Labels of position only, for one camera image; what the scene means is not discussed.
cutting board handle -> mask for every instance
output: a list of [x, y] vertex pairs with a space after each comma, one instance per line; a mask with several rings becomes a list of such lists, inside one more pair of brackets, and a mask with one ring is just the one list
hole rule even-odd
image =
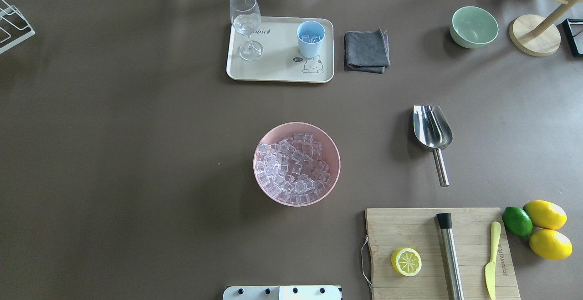
[[373, 289], [373, 284], [371, 283], [371, 281], [368, 279], [368, 277], [366, 277], [366, 274], [364, 273], [364, 247], [368, 244], [368, 235], [366, 236], [366, 238], [364, 239], [364, 244], [362, 245], [362, 248], [360, 248], [360, 263], [362, 264], [362, 268], [363, 268], [363, 276], [364, 279], [366, 280], [366, 282], [368, 283], [368, 287], [372, 290]]

metal ice scoop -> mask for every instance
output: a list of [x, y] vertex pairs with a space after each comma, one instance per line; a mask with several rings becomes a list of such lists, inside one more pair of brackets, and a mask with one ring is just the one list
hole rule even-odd
[[442, 188], [449, 186], [450, 182], [445, 171], [445, 163], [443, 162], [441, 149], [450, 145], [453, 135], [440, 107], [433, 105], [414, 105], [413, 129], [415, 130], [417, 140], [433, 150], [437, 174]]

green bowl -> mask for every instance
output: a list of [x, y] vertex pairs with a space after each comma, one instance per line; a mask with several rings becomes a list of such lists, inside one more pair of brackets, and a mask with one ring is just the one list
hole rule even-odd
[[450, 34], [460, 46], [477, 49], [496, 39], [498, 22], [483, 8], [462, 7], [451, 18]]

wine glass base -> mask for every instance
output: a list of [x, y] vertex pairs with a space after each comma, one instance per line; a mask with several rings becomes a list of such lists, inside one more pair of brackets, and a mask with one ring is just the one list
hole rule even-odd
[[255, 61], [263, 54], [263, 45], [258, 41], [246, 41], [239, 48], [239, 54], [244, 60]]

lemon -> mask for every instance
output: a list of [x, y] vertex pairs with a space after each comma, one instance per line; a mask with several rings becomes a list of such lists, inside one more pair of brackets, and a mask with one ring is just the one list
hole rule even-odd
[[559, 229], [567, 221], [565, 211], [548, 201], [531, 201], [524, 205], [524, 211], [531, 217], [532, 223], [541, 228]]
[[526, 238], [532, 233], [532, 221], [526, 211], [517, 207], [506, 207], [502, 214], [504, 226], [512, 234]]
[[399, 274], [415, 276], [421, 271], [421, 256], [411, 248], [399, 248], [391, 254], [391, 264]]
[[573, 252], [573, 245], [569, 238], [552, 229], [535, 231], [528, 243], [535, 254], [545, 259], [561, 260]]

